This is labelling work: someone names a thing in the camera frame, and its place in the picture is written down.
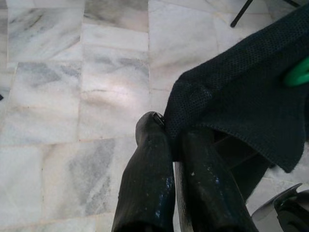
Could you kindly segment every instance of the marble floor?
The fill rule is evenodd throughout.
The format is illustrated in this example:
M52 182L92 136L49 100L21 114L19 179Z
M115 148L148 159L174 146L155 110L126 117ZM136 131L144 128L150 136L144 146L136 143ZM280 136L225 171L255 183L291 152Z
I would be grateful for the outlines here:
M184 71L294 8L255 0L0 0L0 232L108 232L137 120ZM269 170L253 212L295 183ZM175 231L178 232L175 219Z

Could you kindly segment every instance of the black chair leg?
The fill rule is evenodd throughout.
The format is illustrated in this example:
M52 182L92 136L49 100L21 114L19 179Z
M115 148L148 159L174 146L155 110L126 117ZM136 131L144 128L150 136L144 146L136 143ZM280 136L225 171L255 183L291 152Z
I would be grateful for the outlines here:
M242 15L245 13L245 11L248 9L248 7L250 6L250 4L252 3L253 0L247 0L247 2L244 4L244 6L242 7L242 9L240 10L240 12L238 13L238 15L236 16L236 18L233 20L233 22L231 23L231 27L234 28L236 26L236 24L238 23L238 21L240 20L240 18L242 17Z

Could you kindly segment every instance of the metal leg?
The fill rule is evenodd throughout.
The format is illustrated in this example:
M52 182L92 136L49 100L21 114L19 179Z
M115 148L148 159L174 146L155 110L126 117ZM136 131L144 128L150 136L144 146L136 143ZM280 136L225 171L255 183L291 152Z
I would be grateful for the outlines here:
M238 13L238 15L236 16L236 18L233 20L233 22L231 23L231 27L234 28L236 26L236 24L238 23L238 21L240 20L240 18L242 17L242 15L245 13L245 11L248 9L248 7L250 6L250 4L252 3L253 0L247 0L247 2L244 4L244 6L242 7L242 9L240 10L240 12Z
M299 7L300 5L297 2L294 2L293 0L284 0L288 4L294 6L294 7Z

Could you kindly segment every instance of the perforated fabric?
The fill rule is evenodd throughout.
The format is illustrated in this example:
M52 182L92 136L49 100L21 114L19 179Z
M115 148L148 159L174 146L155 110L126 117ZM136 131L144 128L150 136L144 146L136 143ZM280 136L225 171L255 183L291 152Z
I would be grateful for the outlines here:
M173 147L183 129L209 127L290 172L303 152L309 86L287 88L282 78L307 56L309 4L182 74L165 111Z

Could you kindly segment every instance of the green object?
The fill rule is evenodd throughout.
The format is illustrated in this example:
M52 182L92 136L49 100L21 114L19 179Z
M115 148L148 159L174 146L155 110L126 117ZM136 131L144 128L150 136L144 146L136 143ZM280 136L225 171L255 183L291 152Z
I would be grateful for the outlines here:
M309 57L289 71L283 82L288 87L298 86L309 82Z

